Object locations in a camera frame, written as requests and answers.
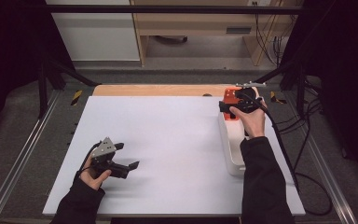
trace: person's left hand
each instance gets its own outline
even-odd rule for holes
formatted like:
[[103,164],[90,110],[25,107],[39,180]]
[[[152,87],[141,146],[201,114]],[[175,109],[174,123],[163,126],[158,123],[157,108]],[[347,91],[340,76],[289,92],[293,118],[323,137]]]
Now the person's left hand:
[[101,186],[101,184],[104,182],[105,179],[107,179],[107,177],[110,176],[110,174],[112,173],[111,170],[106,170],[105,172],[103,172],[98,178],[94,178],[95,177],[95,171],[94,169],[92,169],[91,166],[91,155],[89,155],[89,158],[87,159],[86,163],[84,164],[83,169],[88,168],[86,170],[84,170],[81,174],[80,174],[80,179],[83,180],[84,183],[86,183],[90,188],[98,190]]

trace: person's right hand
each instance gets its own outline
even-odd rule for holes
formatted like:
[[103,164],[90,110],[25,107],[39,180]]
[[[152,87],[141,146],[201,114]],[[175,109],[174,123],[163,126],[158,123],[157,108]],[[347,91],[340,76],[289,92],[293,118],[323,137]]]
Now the person's right hand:
[[[261,101],[261,105],[267,108],[267,105],[264,101]],[[262,109],[258,108],[257,110],[249,114],[243,113],[234,106],[231,106],[229,110],[235,116],[240,118],[245,131],[249,134],[250,139],[264,136],[266,115]]]

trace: wooden cabinet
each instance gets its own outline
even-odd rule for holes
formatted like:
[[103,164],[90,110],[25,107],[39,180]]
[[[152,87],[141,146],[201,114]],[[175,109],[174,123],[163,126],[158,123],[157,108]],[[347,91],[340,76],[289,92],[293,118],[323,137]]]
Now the wooden cabinet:
[[[248,6],[248,0],[131,0],[139,6]],[[270,6],[295,6],[296,0],[271,0]],[[133,14],[141,63],[145,63],[148,37],[151,35],[240,35],[246,42],[254,65],[259,65],[263,50],[256,36],[268,42],[273,36],[288,36],[295,19],[291,16],[238,14]]]

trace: floor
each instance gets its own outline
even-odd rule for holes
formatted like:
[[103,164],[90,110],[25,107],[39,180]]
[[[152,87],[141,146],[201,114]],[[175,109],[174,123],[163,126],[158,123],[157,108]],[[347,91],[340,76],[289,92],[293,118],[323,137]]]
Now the floor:
[[[145,66],[138,63],[112,63],[106,67],[84,63],[76,65],[80,74],[102,83],[234,84],[255,80],[275,68],[275,64],[267,58],[260,66],[254,67],[246,46],[237,37],[189,36],[185,43],[155,37],[151,39],[147,52]],[[8,195],[0,202],[0,223],[47,223],[51,218],[43,216],[41,211],[76,131],[87,97],[93,91],[92,87],[64,77],[67,81],[64,91],[48,91],[56,105],[50,111],[51,116],[46,123],[38,124],[40,120],[37,120],[37,83],[18,88],[7,97],[6,106],[0,115],[0,188],[7,186],[6,180],[10,177],[13,184],[7,190]],[[268,101],[271,114],[277,122],[281,122],[280,128],[283,129],[296,120],[296,112],[291,104],[296,90],[280,91],[278,84],[281,78],[273,78],[261,92],[269,98],[273,91],[277,99],[287,102],[280,104]],[[319,84],[317,78],[310,77],[310,81]],[[83,93],[77,104],[71,105],[78,90]],[[315,98],[314,92],[307,91],[308,102]],[[27,142],[35,125],[40,127],[40,134],[32,136],[37,141]],[[303,144],[304,132],[307,130],[304,127],[300,122],[281,133],[292,163]],[[323,213],[328,210],[328,198],[321,187],[299,175],[300,197],[310,212],[303,217],[296,217],[296,223],[358,223],[358,164],[342,158],[340,143],[319,105],[314,107],[310,127],[309,143],[305,145],[297,171],[324,183],[322,185],[326,189],[332,190],[334,206],[324,216],[313,215],[312,212]],[[28,153],[24,152],[25,146],[31,146]],[[318,161],[320,157],[317,152],[322,155],[322,162]],[[19,155],[26,160],[16,165],[20,163],[17,160]],[[325,182],[324,163],[337,189],[332,189]],[[10,175],[12,167],[18,168],[17,175]],[[345,220],[342,215],[348,213],[353,218]],[[99,221],[107,222],[108,219],[100,217]]]

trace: black horizontal beam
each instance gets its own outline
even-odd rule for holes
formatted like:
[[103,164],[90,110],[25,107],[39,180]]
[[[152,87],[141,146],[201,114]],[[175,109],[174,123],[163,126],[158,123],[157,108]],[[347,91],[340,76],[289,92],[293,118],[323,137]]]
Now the black horizontal beam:
[[21,9],[47,10],[51,13],[183,13],[183,14],[267,14],[300,15],[320,12],[306,7],[228,7],[228,6],[100,6],[100,5],[28,5]]

